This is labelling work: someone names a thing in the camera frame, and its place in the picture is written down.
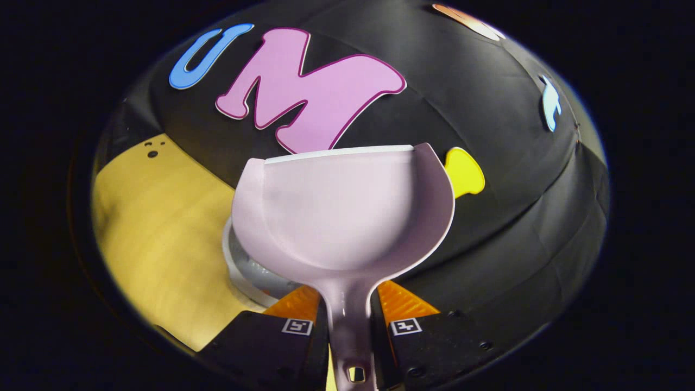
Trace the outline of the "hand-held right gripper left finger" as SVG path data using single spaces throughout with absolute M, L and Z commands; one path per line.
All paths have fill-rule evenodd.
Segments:
M 301 286 L 264 312 L 244 310 L 198 353 L 238 391 L 327 391 L 327 312 Z

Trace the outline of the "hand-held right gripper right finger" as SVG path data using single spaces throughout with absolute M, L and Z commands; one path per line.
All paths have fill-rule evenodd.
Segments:
M 392 281 L 370 302 L 379 390 L 452 390 L 504 355 L 462 311 L 440 311 Z

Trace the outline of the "pink dustpan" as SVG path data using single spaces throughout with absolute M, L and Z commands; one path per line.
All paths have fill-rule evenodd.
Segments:
M 422 143 L 249 159 L 231 222 L 252 260 L 323 298 L 337 391 L 377 391 L 370 297 L 439 247 L 454 209 Z

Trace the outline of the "yellow wooden desktop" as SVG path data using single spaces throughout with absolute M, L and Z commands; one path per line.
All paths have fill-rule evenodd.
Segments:
M 193 351 L 243 310 L 223 255 L 233 188 L 166 134 L 120 153 L 95 176 L 99 249 L 117 287 L 149 324 Z

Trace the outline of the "black backdrop cloth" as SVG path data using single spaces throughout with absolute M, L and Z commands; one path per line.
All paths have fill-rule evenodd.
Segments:
M 485 178 L 456 201 L 449 235 L 398 282 L 460 310 L 509 348 L 575 298 L 600 252 L 610 209 L 605 156 L 583 105 L 548 65 L 491 26 L 478 33 L 441 0 L 268 0 L 202 29 L 165 54 L 117 105 L 95 175 L 166 134 L 233 191 L 251 157 L 281 156 L 308 119 L 340 132 L 335 148 L 431 144 L 463 153 Z M 380 92 L 362 113 L 327 122 L 328 64 L 387 64 L 405 79 L 342 71 Z

